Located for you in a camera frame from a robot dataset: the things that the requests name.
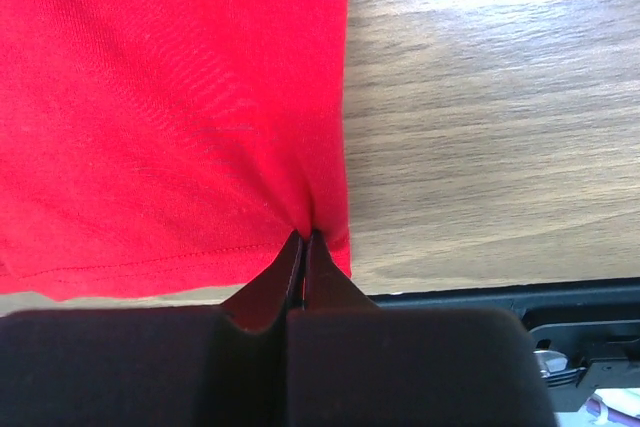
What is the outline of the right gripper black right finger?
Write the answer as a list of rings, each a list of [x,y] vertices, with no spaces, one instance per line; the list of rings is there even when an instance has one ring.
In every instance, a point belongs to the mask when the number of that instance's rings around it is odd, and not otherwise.
[[[552,426],[534,343],[495,308],[385,309],[305,252],[302,305],[287,316],[291,426]]]

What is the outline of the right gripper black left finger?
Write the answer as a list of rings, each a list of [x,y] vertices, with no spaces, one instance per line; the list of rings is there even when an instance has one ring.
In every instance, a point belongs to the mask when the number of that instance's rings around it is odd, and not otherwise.
[[[279,426],[285,323],[304,253],[219,305],[32,310],[1,320],[5,426]]]

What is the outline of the bright red t-shirt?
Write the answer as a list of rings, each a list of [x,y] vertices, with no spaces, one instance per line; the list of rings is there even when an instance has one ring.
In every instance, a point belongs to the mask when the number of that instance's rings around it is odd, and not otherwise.
[[[252,280],[292,233],[350,268],[347,0],[1,0],[1,290]]]

